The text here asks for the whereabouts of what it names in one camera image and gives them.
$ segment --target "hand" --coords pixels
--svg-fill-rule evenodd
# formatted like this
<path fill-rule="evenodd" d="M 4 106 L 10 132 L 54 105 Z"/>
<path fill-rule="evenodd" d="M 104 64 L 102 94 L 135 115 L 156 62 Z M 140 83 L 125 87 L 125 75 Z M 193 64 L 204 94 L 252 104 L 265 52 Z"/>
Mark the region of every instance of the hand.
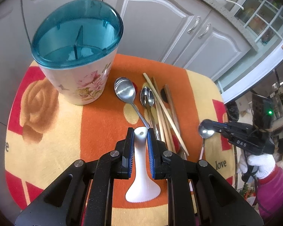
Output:
<path fill-rule="evenodd" d="M 270 175 L 275 169 L 275 159 L 269 154 L 250 155 L 248 157 L 248 165 L 258 166 L 258 171 L 256 172 L 255 176 L 258 179 L 263 179 Z M 248 171 L 243 152 L 241 153 L 238 166 L 242 173 L 246 173 Z"/>

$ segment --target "bamboo chopstick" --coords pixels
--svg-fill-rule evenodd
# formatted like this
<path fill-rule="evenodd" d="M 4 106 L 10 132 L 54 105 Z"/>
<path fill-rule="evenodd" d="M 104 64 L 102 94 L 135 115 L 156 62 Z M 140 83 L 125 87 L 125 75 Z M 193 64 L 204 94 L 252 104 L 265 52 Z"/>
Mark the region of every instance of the bamboo chopstick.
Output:
<path fill-rule="evenodd" d="M 153 80 L 153 85 L 155 87 L 155 90 L 158 91 L 158 87 L 157 87 L 155 78 L 152 77 L 152 80 Z M 155 106 L 156 106 L 158 126 L 159 126 L 159 132 L 160 132 L 160 135 L 161 135 L 161 140 L 163 142 L 165 142 L 164 130 L 163 130 L 162 119 L 161 119 L 162 118 L 162 110 L 161 110 L 160 104 L 159 104 L 157 99 L 155 101 Z"/>
<path fill-rule="evenodd" d="M 177 114 L 176 114 L 176 111 L 175 111 L 173 98 L 172 98 L 169 86 L 167 84 L 164 86 L 164 90 L 165 90 L 165 93 L 167 95 L 167 100 L 168 100 L 169 106 L 171 108 L 171 113 L 172 113 L 172 116 L 173 116 L 174 124 L 175 124 L 175 126 L 176 126 L 176 128 L 177 128 L 177 130 L 180 134 L 179 122 L 178 122 Z M 183 151 L 182 152 L 182 158 L 186 159 L 186 154 L 185 154 L 184 149 L 182 149 L 182 151 Z"/>
<path fill-rule="evenodd" d="M 180 134 L 179 134 L 179 132 L 178 132 L 178 130 L 177 130 L 177 128 L 176 128 L 176 126 L 175 126 L 175 124 L 174 124 L 172 118 L 171 118 L 171 116 L 170 116 L 170 114 L 168 113 L 166 107 L 164 106 L 164 103 L 162 102 L 162 100 L 161 100 L 159 94 L 158 94 L 157 91 L 155 90 L 155 88 L 154 88 L 154 86 L 153 86 L 151 80 L 149 79 L 149 77 L 148 77 L 148 75 L 147 75 L 146 73 L 143 73 L 143 76 L 144 76 L 144 78 L 146 79 L 146 82 L 148 83 L 148 85 L 150 86 L 152 92 L 153 92 L 154 95 L 156 96 L 157 100 L 159 101 L 159 103 L 160 103 L 160 105 L 161 105 L 161 107 L 162 107 L 162 109 L 163 109 L 163 111 L 164 111 L 164 113 L 165 113 L 165 115 L 166 115 L 166 117 L 167 117 L 169 123 L 171 124 L 171 126 L 172 126 L 172 128 L 173 128 L 173 130 L 174 130 L 174 132 L 175 132 L 175 134 L 176 134 L 176 136 L 177 136 L 177 138 L 178 138 L 180 144 L 182 145 L 182 148 L 183 148 L 184 151 L 186 152 L 186 155 L 189 155 L 189 152 L 188 152 L 188 150 L 187 150 L 187 148 L 186 148 L 186 146 L 185 146 L 185 144 L 184 144 L 184 142 L 183 142 L 183 140 L 182 140 L 182 138 L 181 138 L 181 136 L 180 136 Z"/>
<path fill-rule="evenodd" d="M 172 138 L 172 137 L 169 136 L 169 132 L 168 132 L 168 128 L 167 128 L 168 122 L 167 122 L 166 119 L 165 119 L 165 116 L 164 116 L 164 114 L 163 114 L 163 112 L 162 112 L 162 109 L 161 109 L 161 105 L 160 105 L 160 103 L 159 103 L 159 101 L 158 101 L 157 98 L 156 98 L 156 103 L 157 103 L 157 106 L 158 106 L 158 109 L 159 109 L 160 120 L 161 120 L 161 124 L 162 124 L 162 129 L 161 129 L 161 131 L 162 131 L 162 133 L 163 133 L 163 135 L 164 135 L 165 143 L 166 143 L 166 145 L 167 145 L 168 150 L 173 151 L 172 143 L 171 143 L 171 138 Z"/>
<path fill-rule="evenodd" d="M 172 137 L 172 133 L 171 133 L 171 128 L 170 128 L 167 116 L 164 113 L 163 113 L 163 116 L 164 116 L 164 121 L 165 121 L 166 127 L 167 127 L 168 138 L 169 138 L 169 141 L 171 143 L 170 151 L 176 153 L 176 149 L 175 149 L 175 146 L 174 146 L 174 141 L 173 141 L 173 137 Z"/>
<path fill-rule="evenodd" d="M 175 124 L 178 132 L 180 133 L 178 118 L 177 118 L 177 114 L 176 114 L 176 111 L 175 111 L 171 91 L 170 91 L 169 86 L 167 84 L 164 86 L 164 90 L 166 92 L 167 100 L 168 100 L 168 103 L 169 103 L 170 108 L 171 108 L 171 113 L 172 113 L 172 116 L 173 116 L 174 124 Z"/>

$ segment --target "spoon bowl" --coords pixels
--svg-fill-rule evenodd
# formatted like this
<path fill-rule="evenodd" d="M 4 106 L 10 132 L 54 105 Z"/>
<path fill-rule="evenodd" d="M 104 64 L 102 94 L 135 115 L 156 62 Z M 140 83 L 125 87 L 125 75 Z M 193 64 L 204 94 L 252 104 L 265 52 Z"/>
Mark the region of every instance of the spoon bowl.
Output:
<path fill-rule="evenodd" d="M 133 83 L 125 77 L 119 77 L 115 80 L 114 91 L 117 97 L 128 104 L 133 104 L 135 98 L 135 88 Z"/>
<path fill-rule="evenodd" d="M 213 130 L 206 129 L 202 122 L 198 126 L 198 133 L 203 139 L 210 138 L 215 132 Z"/>
<path fill-rule="evenodd" d="M 142 106 L 146 108 L 147 103 L 146 103 L 145 95 L 147 95 L 148 103 L 149 103 L 150 107 L 152 107 L 154 105 L 154 95 L 153 95 L 152 90 L 148 87 L 143 87 L 143 89 L 141 90 L 141 94 L 139 96 L 139 99 L 141 101 Z"/>

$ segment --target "transparent plastic lid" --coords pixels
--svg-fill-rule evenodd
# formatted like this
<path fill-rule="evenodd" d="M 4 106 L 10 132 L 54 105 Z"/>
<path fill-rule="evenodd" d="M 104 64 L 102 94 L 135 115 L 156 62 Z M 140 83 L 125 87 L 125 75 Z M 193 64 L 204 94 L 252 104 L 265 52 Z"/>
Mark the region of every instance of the transparent plastic lid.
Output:
<path fill-rule="evenodd" d="M 75 0 L 42 22 L 32 40 L 32 56 L 46 68 L 73 68 L 111 53 L 122 34 L 122 19 L 110 5 L 99 0 Z"/>

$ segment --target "tablecloth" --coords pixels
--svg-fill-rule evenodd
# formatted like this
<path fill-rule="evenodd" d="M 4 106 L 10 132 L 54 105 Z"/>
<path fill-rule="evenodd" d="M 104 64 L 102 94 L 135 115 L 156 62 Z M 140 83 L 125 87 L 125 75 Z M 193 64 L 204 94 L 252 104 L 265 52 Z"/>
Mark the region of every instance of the tablecloth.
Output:
<path fill-rule="evenodd" d="M 68 103 L 33 61 L 14 99 L 5 144 L 6 181 L 21 209 L 75 160 L 96 160 L 125 138 L 128 127 L 143 126 L 133 107 L 120 101 L 113 87 L 120 76 L 132 80 L 137 89 L 134 103 L 147 119 L 139 101 L 140 90 L 147 86 L 143 72 L 156 78 L 159 89 L 168 84 L 190 154 L 187 159 L 197 161 L 202 144 L 197 133 L 199 123 L 206 118 L 227 121 L 222 97 L 209 78 L 169 64 L 117 54 L 100 98 L 79 106 Z M 233 183 L 233 148 L 220 134 L 206 140 L 205 159 Z M 112 225 L 167 225 L 166 181 L 156 181 L 161 187 L 157 198 L 129 203 L 125 193 L 134 178 L 133 167 L 131 179 L 114 182 Z"/>

